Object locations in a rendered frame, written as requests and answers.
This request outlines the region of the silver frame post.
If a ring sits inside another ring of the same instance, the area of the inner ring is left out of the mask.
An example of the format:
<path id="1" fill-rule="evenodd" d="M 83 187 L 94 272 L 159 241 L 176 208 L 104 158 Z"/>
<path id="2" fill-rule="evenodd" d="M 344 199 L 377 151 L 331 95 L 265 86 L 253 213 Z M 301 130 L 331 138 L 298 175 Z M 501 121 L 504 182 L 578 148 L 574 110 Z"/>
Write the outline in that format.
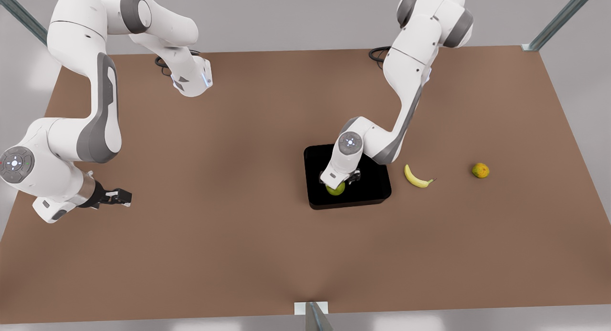
<path id="1" fill-rule="evenodd" d="M 295 302 L 294 315 L 303 315 L 305 318 L 305 331 L 334 331 L 327 315 L 328 302 Z"/>
<path id="2" fill-rule="evenodd" d="M 48 31 L 40 24 L 17 0 L 0 0 L 4 7 L 16 20 L 28 29 L 37 39 L 47 46 Z"/>
<path id="3" fill-rule="evenodd" d="M 589 0 L 569 0 L 552 18 L 544 29 L 530 43 L 521 44 L 524 52 L 539 52 L 556 33 L 574 16 Z"/>

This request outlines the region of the black square tray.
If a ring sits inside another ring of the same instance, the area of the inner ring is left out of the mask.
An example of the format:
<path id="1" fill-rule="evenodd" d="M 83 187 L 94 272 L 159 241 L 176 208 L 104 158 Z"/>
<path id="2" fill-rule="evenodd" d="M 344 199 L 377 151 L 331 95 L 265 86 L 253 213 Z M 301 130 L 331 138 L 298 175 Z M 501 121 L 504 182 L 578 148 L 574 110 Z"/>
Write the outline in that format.
<path id="1" fill-rule="evenodd" d="M 380 204 L 391 195 L 388 168 L 362 155 L 357 169 L 360 179 L 346 183 L 342 194 L 334 196 L 327 191 L 319 176 L 327 167 L 333 145 L 310 146 L 304 150 L 304 167 L 308 203 L 314 210 Z"/>

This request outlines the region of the yellow banana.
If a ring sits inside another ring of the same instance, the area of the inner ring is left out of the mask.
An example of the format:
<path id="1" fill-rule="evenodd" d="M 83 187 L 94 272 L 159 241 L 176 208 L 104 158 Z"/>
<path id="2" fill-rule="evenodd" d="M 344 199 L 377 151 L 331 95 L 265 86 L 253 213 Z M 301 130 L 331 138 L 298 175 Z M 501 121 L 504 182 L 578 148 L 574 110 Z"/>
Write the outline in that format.
<path id="1" fill-rule="evenodd" d="M 430 183 L 436 180 L 436 179 L 431 179 L 429 181 L 424 181 L 424 180 L 421 180 L 415 177 L 409 165 L 405 165 L 403 171 L 404 171 L 404 176 L 406 177 L 408 182 L 414 185 L 415 187 L 426 188 L 428 187 L 428 185 L 430 185 Z"/>

